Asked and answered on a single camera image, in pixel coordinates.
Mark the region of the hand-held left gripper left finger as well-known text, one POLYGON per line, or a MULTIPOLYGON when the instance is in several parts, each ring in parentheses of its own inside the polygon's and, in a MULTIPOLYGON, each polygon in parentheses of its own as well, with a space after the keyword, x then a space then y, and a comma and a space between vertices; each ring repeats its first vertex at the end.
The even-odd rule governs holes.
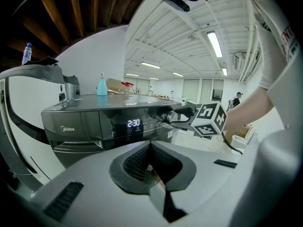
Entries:
POLYGON ((111 179, 109 167, 134 143, 85 157, 38 190, 31 203, 44 212, 70 183, 83 184, 60 224, 67 227, 167 227, 169 222, 148 195, 124 192, 111 179))

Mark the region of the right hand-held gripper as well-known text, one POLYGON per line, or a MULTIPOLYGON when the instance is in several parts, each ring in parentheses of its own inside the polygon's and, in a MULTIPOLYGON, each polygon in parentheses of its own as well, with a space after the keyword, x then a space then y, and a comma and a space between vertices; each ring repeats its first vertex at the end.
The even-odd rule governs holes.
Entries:
MULTIPOLYGON (((178 114, 195 114, 196 105, 187 104, 174 110, 178 114)), ((227 121, 227 114, 219 101, 202 104, 194 120, 174 121, 170 125, 181 130, 195 130, 200 137, 221 135, 227 121)))

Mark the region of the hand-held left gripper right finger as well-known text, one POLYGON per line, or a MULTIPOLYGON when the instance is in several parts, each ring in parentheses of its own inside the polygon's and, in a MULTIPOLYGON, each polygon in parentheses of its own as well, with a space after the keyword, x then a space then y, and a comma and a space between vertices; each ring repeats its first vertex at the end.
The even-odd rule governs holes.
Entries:
POLYGON ((177 145, 196 175, 172 192, 175 221, 153 227, 300 227, 303 224, 303 133, 285 129, 247 146, 241 156, 177 145))

